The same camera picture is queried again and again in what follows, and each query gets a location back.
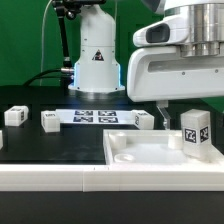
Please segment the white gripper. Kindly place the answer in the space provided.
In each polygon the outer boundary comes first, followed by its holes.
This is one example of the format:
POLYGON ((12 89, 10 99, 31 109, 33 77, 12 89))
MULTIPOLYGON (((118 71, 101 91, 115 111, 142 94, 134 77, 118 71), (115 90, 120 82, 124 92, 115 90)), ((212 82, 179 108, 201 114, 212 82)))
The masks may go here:
POLYGON ((175 46, 136 50, 128 64, 127 94, 134 102, 157 101, 169 130, 167 100, 224 96, 224 50, 217 56, 188 58, 175 46))

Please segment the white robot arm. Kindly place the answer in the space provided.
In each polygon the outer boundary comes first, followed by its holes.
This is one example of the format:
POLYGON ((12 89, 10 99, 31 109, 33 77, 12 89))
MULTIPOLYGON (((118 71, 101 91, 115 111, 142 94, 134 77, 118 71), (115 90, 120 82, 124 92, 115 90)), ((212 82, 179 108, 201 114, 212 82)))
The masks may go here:
MULTIPOLYGON (((164 18, 133 35, 138 48, 127 71, 128 97, 166 111, 176 99, 224 96, 224 0, 142 0, 164 18)), ((70 88, 88 97, 121 90, 115 22, 98 5, 81 12, 81 52, 70 88)))

